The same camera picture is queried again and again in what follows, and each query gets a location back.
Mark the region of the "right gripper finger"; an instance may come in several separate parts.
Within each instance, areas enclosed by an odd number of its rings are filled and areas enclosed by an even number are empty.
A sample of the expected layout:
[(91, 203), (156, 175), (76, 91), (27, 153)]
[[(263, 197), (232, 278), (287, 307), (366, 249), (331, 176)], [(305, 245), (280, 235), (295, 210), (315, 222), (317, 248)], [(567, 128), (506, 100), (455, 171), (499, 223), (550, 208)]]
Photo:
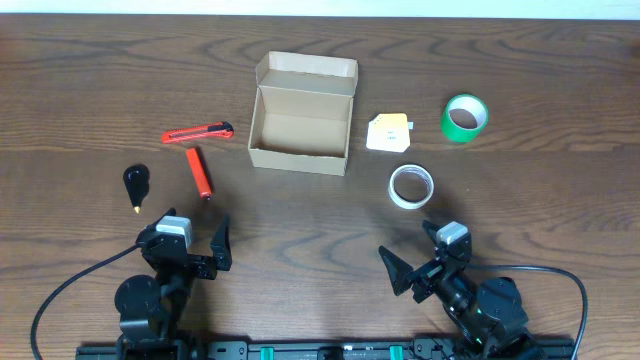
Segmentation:
[(378, 252), (386, 267), (394, 295), (401, 295), (412, 285), (410, 277), (414, 272), (413, 267), (384, 246), (380, 246)]
[(438, 238), (437, 238), (437, 232), (440, 230), (440, 226), (437, 224), (434, 224), (428, 220), (424, 220), (422, 222), (422, 227), (424, 229), (424, 231), (426, 232), (426, 234), (429, 236), (429, 238), (431, 239), (431, 241), (434, 244), (437, 244), (439, 242)]

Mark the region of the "red marker pen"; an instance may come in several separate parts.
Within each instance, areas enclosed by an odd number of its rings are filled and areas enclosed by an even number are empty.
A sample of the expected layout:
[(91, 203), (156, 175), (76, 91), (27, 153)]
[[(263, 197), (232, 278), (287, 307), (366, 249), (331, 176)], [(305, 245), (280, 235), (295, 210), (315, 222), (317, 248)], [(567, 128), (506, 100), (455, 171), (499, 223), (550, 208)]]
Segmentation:
[(196, 148), (190, 148), (186, 151), (186, 156), (200, 197), (210, 200), (213, 195), (213, 190), (198, 150)]

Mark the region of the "black bulb-shaped glue pen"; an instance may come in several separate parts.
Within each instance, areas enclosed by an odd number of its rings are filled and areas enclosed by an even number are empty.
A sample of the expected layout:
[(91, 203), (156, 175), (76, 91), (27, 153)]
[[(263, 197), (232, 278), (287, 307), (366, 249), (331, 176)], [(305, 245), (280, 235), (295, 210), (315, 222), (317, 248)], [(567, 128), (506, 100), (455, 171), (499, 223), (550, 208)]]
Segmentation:
[(139, 214), (142, 202), (149, 193), (150, 172), (144, 164), (135, 164), (128, 167), (123, 173), (125, 184), (133, 210)]

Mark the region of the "white tape roll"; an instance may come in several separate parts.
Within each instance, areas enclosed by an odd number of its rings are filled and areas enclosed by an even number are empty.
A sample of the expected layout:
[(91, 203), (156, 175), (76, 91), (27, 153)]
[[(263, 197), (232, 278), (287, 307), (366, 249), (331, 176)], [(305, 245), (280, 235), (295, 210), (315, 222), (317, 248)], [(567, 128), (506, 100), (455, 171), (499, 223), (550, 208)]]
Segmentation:
[[(396, 190), (396, 178), (402, 174), (417, 175), (426, 185), (426, 195), (417, 201), (410, 201), (402, 197)], [(388, 195), (390, 199), (400, 208), (405, 210), (416, 210), (423, 207), (433, 196), (435, 182), (431, 174), (422, 166), (416, 164), (405, 164), (396, 168), (391, 174), (388, 182)]]

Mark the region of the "red utility knife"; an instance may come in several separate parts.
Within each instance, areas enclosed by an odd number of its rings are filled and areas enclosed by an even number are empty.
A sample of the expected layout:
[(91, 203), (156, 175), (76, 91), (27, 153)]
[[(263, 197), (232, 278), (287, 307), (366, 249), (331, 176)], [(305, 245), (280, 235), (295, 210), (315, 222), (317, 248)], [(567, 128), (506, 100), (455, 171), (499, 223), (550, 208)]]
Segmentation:
[(163, 144), (174, 144), (202, 138), (228, 139), (232, 138), (234, 136), (234, 133), (234, 128), (230, 123), (215, 122), (190, 128), (168, 130), (162, 134), (161, 142)]

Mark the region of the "yellow white sticky note pad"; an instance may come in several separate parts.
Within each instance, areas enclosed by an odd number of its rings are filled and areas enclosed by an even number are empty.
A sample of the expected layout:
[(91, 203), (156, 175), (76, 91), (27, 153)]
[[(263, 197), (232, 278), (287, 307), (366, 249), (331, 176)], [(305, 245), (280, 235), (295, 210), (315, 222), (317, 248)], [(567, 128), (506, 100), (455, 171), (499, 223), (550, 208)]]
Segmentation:
[(381, 113), (368, 123), (366, 148), (393, 153), (405, 152), (413, 123), (405, 113)]

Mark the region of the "green tape roll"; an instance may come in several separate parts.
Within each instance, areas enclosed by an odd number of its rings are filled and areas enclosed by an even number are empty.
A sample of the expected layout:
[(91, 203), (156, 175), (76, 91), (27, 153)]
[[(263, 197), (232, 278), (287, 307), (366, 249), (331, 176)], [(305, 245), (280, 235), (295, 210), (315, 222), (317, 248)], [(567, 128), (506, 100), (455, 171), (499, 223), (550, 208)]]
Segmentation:
[[(476, 125), (473, 128), (464, 128), (457, 124), (451, 114), (453, 110), (464, 110), (470, 113), (476, 121)], [(459, 94), (452, 97), (444, 107), (440, 127), (442, 133), (449, 140), (458, 143), (468, 143), (474, 140), (484, 130), (489, 119), (489, 109), (480, 98), (471, 94)]]

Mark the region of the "brown cardboard box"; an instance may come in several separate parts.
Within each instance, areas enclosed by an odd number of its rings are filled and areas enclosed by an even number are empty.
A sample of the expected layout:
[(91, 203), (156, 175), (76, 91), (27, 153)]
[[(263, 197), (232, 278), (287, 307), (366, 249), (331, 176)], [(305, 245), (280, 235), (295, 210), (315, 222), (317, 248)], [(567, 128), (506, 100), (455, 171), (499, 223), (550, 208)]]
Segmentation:
[(248, 152), (256, 168), (343, 176), (358, 62), (270, 51), (256, 65)]

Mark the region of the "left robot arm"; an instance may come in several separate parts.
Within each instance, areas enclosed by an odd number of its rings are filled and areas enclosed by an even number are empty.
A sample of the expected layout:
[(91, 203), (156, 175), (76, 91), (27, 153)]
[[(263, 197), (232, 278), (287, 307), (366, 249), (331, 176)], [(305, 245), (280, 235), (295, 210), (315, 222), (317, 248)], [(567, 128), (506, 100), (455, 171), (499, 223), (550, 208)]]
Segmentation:
[(232, 265), (229, 217), (224, 216), (210, 241), (212, 254), (189, 252), (191, 221), (170, 209), (138, 235), (135, 245), (155, 271), (136, 275), (117, 289), (114, 303), (120, 314), (118, 359), (205, 359), (207, 348), (179, 323), (197, 279), (214, 280)]

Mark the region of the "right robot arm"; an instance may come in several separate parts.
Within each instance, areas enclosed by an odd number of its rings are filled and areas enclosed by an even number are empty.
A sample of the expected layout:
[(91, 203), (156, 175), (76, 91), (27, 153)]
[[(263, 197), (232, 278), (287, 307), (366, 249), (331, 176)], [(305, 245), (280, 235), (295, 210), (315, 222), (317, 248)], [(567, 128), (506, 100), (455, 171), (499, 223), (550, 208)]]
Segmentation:
[(395, 295), (407, 290), (421, 303), (432, 295), (442, 302), (464, 338), (455, 346), (457, 359), (546, 359), (547, 353), (527, 329), (521, 295), (510, 278), (475, 284), (465, 269), (472, 257), (469, 229), (451, 222), (427, 220), (423, 229), (434, 243), (435, 257), (415, 269), (384, 246), (379, 254)]

